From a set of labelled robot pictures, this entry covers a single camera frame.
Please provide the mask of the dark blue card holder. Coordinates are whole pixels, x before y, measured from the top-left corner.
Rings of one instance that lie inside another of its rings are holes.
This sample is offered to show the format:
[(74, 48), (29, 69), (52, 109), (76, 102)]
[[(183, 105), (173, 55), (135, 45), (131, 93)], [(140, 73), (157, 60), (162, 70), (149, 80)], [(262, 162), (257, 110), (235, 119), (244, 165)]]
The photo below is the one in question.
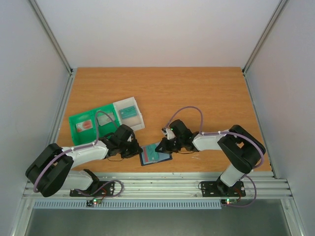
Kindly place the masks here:
[[(172, 160), (172, 156), (171, 154), (166, 154), (166, 153), (158, 153), (158, 157), (159, 157), (159, 160), (156, 162), (156, 163), (160, 163), (160, 162), (164, 162), (164, 161), (168, 161), (168, 160)], [(156, 163), (145, 163), (144, 162), (144, 156), (143, 156), (143, 152), (140, 154), (140, 164), (142, 166), (147, 166), (147, 165), (151, 165), (151, 164), (156, 164)]]

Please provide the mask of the teal VIP card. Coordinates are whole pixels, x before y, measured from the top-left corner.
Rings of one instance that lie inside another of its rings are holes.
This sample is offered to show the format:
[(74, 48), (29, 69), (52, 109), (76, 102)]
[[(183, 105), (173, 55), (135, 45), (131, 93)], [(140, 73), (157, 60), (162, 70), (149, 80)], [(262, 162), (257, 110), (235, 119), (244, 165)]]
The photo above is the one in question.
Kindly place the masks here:
[(156, 144), (147, 146), (148, 156), (150, 157), (150, 163), (156, 163), (159, 160), (158, 153), (155, 152)]

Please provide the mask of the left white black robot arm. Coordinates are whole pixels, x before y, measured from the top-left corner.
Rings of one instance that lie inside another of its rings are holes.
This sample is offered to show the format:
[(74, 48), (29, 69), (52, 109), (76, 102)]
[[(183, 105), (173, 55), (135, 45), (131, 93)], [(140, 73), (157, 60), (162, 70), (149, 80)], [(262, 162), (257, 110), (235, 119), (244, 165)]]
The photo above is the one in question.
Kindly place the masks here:
[(120, 125), (115, 132), (103, 137), (96, 133), (96, 140), (74, 147), (60, 147), (49, 144), (26, 170), (26, 177), (33, 184), (33, 192), (43, 197), (57, 193), (76, 166), (87, 162), (107, 159), (119, 154), (122, 159), (140, 155), (143, 152), (133, 130)]

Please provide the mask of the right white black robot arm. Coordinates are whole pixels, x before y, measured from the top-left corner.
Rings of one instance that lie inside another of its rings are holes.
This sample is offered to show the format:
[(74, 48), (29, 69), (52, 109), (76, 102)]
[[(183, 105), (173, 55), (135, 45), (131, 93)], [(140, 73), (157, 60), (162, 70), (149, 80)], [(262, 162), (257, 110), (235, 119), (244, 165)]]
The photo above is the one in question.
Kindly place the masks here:
[(214, 192), (228, 196), (238, 180), (263, 163), (265, 147), (243, 127), (234, 125), (217, 132), (191, 132), (177, 119), (163, 129), (165, 137), (156, 147), (156, 152), (179, 153), (181, 149), (190, 152), (221, 150), (230, 161), (228, 168), (215, 181)]

